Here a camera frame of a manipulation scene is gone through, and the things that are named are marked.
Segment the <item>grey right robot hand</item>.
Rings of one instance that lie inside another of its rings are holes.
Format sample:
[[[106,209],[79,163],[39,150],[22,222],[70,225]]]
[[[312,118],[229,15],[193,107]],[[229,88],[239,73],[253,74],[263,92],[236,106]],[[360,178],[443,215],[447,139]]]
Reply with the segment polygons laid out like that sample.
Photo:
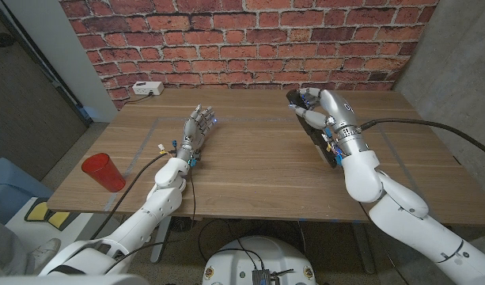
[[[286,98],[300,125],[328,162],[336,154],[347,157],[369,149],[353,108],[337,92],[295,89]]]

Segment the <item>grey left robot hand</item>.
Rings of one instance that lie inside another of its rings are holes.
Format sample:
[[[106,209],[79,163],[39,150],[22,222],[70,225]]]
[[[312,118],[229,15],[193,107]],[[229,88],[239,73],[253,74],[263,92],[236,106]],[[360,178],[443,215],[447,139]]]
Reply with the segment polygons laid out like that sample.
[[[216,122],[212,107],[203,109],[202,105],[198,104],[185,122],[183,139],[177,149],[176,157],[187,162],[192,156],[198,154],[207,134],[214,128]]]

